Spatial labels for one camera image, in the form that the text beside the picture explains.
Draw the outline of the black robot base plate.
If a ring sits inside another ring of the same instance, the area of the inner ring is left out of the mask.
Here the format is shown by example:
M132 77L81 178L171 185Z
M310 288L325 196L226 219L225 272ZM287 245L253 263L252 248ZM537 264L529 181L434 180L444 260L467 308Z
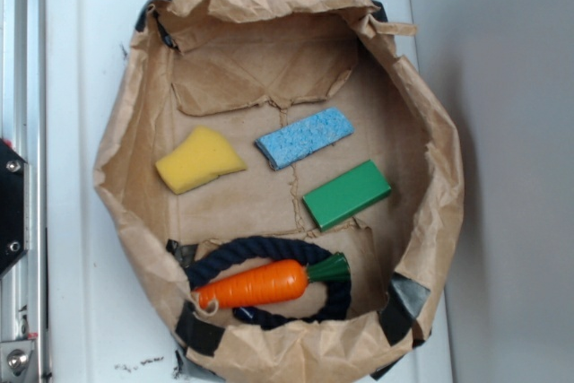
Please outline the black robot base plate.
M29 249L29 167L5 139L1 139L1 278Z

